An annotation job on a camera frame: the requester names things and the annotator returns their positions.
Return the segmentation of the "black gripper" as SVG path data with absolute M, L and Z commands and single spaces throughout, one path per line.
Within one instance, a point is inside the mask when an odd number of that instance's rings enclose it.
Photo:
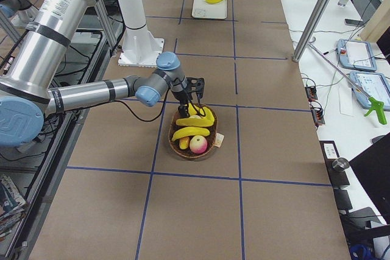
M 178 106 L 180 117 L 188 117 L 188 102 L 190 100 L 188 90 L 188 85 L 182 83 L 174 85 L 171 88 L 173 96 L 180 102 L 180 105 Z

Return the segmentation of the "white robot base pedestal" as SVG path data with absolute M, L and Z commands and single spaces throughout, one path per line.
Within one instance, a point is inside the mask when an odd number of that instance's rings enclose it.
M 149 31 L 142 0 L 118 0 L 124 21 L 124 39 L 119 64 L 122 66 L 155 67 L 162 53 L 164 39 Z

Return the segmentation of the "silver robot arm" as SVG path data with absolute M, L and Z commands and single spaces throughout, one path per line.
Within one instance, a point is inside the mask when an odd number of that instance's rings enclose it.
M 148 30 L 142 0 L 117 0 L 124 29 L 122 65 L 150 66 L 149 77 L 129 76 L 85 83 L 104 41 L 119 44 L 104 0 L 44 0 L 9 70 L 1 76 L 1 145 L 27 144 L 57 113 L 136 97 L 152 107 L 166 93 L 188 115 L 189 83 L 176 54 Z

